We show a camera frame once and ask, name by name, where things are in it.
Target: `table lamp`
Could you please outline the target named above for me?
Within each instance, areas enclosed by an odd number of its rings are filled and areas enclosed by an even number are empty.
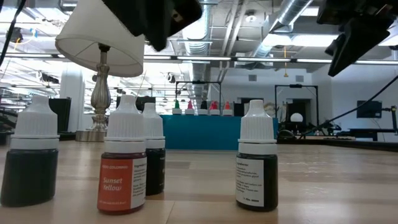
[[[103,141],[107,129],[105,111],[111,104],[108,74],[117,77],[142,74],[144,45],[144,36],[134,37],[101,0],[78,2],[55,39],[56,48],[67,59],[98,71],[91,95],[95,109],[93,125],[77,131],[77,141]]]

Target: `ventilation duct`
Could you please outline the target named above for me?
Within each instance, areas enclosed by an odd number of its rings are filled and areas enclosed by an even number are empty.
[[[210,7],[209,5],[202,5],[203,14],[202,17],[182,30],[182,36],[184,39],[193,40],[192,42],[185,43],[185,50],[187,55],[208,55],[209,54],[209,43],[195,41],[205,40],[208,37],[209,29],[209,18],[210,18]],[[191,81],[201,80],[210,81],[210,65],[206,63],[192,63],[190,69]],[[191,91],[195,95],[197,100],[205,98],[207,96],[208,85],[205,87],[206,91],[203,91],[203,85],[192,85]]]
[[[299,18],[301,13],[312,3],[313,0],[284,0],[280,7],[280,11],[267,16],[263,25],[264,40],[251,54],[252,57],[266,57],[273,48],[270,45],[264,45],[264,41],[270,32],[293,31],[293,24]],[[264,68],[261,63],[248,63],[243,66],[246,69]]]

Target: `silver lamp base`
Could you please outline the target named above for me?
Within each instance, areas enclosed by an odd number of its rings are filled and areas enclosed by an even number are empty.
[[[104,142],[106,131],[84,130],[76,132],[76,141],[80,142]]]

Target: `monitor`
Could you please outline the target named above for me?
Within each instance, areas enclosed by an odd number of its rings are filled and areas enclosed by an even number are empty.
[[[357,106],[365,103],[364,100],[358,100]],[[357,118],[381,118],[382,102],[381,101],[370,101],[360,107],[356,111]]]

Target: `wooden table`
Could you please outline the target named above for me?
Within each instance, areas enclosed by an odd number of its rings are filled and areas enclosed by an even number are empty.
[[[57,193],[47,203],[0,207],[1,224],[398,223],[398,154],[331,146],[278,145],[279,206],[235,204],[233,151],[168,151],[165,192],[137,213],[98,213],[103,144],[61,142]],[[0,148],[0,177],[6,148]]]

